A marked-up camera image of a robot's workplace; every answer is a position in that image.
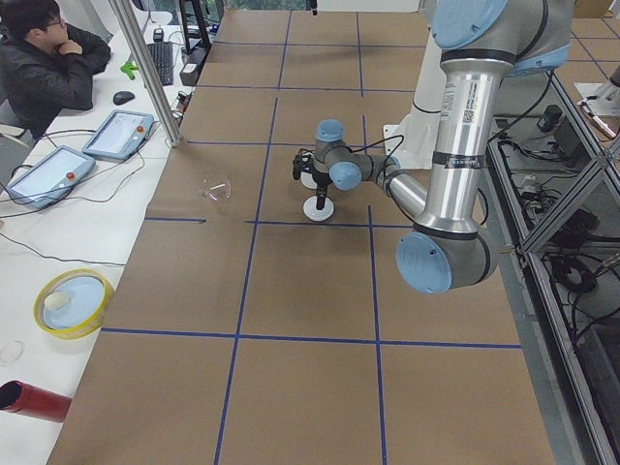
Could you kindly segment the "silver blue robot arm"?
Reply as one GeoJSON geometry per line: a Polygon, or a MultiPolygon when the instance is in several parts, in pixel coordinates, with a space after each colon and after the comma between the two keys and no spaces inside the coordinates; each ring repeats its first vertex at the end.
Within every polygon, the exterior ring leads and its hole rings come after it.
{"type": "Polygon", "coordinates": [[[570,1],[442,1],[430,35],[446,76],[430,181],[422,185],[389,156],[358,155],[342,124],[319,123],[315,147],[294,158],[294,178],[309,173],[316,193],[303,210],[330,217],[327,190],[376,183],[413,221],[396,248],[403,280],[423,294],[472,286],[493,273],[489,234],[475,221],[476,201],[493,107],[504,78],[547,73],[568,58],[574,5],[570,1]]]}

